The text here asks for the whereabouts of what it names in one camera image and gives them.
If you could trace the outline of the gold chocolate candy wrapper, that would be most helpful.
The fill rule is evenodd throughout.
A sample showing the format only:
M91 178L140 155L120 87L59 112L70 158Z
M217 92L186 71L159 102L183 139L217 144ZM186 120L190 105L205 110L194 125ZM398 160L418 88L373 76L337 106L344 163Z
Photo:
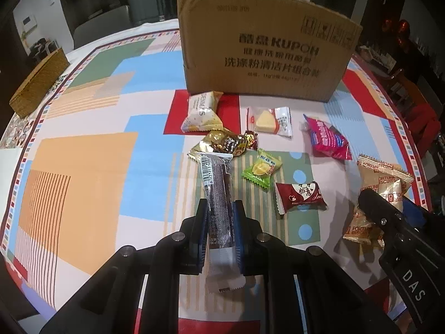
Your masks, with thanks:
M235 134L228 129L210 131L190 149L188 157L195 161L199 159L201 153L232 154L234 157L239 157L249 149L257 150L257 136L254 131L245 131L244 134Z

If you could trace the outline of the woven rattan box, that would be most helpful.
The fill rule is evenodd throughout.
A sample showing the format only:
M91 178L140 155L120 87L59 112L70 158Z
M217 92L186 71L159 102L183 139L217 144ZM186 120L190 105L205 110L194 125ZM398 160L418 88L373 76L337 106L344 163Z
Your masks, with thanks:
M9 101L9 105L20 117L33 113L49 89L69 66L63 49L50 53L30 72Z

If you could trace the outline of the wall intercom panel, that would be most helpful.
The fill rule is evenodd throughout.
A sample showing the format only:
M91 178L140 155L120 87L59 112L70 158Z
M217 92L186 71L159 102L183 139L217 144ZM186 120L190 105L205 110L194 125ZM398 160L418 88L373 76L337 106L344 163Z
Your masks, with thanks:
M33 14L30 14L29 16L24 18L22 24L23 24L23 32L25 34L31 33L38 26L38 23L35 20L35 16Z

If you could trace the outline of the clear pack yellow cake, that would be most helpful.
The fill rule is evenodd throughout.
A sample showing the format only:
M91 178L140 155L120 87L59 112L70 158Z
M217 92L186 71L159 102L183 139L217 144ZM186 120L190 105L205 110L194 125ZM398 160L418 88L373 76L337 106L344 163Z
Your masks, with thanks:
M291 138L293 136L290 108L247 107L247 129Z

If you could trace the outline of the white yellow snack pack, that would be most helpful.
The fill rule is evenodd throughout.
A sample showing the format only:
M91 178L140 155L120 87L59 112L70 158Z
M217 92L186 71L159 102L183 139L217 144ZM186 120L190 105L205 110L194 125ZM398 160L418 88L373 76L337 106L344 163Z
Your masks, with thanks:
M213 90L190 96L188 113L181 125L181 131L221 131L224 126L216 109L222 96L223 92Z

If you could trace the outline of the red wooden chair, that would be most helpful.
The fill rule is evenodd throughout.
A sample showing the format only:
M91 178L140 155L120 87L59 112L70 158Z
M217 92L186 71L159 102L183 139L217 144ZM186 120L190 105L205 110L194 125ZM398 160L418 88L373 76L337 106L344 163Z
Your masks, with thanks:
M387 92L402 115L423 158L441 132L441 123L421 90L398 69L386 82Z

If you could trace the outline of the red heart balloons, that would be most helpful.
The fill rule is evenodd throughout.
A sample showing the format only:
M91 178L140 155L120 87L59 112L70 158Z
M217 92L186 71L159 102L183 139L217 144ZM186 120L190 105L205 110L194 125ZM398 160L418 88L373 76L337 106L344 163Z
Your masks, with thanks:
M387 18L382 22L382 37L387 45L406 48L410 40L410 24L407 20Z

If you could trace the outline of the dark chocolate bar wrapper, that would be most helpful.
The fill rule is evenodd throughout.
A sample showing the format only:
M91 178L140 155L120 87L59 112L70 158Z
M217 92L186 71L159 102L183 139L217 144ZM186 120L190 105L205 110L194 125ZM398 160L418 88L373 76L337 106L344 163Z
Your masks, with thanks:
M246 284L238 267L234 234L233 155L211 152L198 156L208 211L209 270L206 285L211 293L226 293Z

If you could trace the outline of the orange fortune biscuit pack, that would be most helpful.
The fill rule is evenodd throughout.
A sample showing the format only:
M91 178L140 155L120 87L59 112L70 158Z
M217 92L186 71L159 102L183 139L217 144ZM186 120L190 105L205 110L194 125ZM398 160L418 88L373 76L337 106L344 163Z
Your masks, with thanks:
M414 181L411 174L396 164L365 154L358 156L357 167L361 177L361 191L370 188L400 212L403 211L403 197Z

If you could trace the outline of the dark red heart snack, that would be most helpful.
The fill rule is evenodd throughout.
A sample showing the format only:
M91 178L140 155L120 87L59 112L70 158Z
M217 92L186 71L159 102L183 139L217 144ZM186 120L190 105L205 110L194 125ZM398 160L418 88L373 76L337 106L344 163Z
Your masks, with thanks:
M306 205L326 206L316 181L310 183L275 183L278 213L283 216L289 210Z

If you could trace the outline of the brown cardboard box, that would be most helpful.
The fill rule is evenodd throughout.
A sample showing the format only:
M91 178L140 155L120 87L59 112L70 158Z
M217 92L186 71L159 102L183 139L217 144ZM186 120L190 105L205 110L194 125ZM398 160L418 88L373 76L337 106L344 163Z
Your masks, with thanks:
M277 96L326 103L362 27L305 0L177 0L190 94Z

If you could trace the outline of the green yellow candy pack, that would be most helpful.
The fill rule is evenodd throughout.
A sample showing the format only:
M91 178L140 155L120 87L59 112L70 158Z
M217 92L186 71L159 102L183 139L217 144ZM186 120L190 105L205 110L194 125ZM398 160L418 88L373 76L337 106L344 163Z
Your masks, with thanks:
M264 149L258 149L257 153L255 162L243 170L241 176L268 191L271 188L271 177L281 168L282 161Z

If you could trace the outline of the grey chair left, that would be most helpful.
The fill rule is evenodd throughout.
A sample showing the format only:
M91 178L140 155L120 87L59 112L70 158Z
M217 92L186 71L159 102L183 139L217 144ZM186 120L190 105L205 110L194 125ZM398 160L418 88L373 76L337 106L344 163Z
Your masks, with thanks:
M78 26L73 33L74 49L133 27L128 5L107 11Z

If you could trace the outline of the pink red snack bag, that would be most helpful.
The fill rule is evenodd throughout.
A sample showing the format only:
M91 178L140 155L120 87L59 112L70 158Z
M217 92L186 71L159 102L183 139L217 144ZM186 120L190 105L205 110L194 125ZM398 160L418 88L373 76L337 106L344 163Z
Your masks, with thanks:
M347 139L333 125L308 116L304 118L315 151L343 161L352 160Z

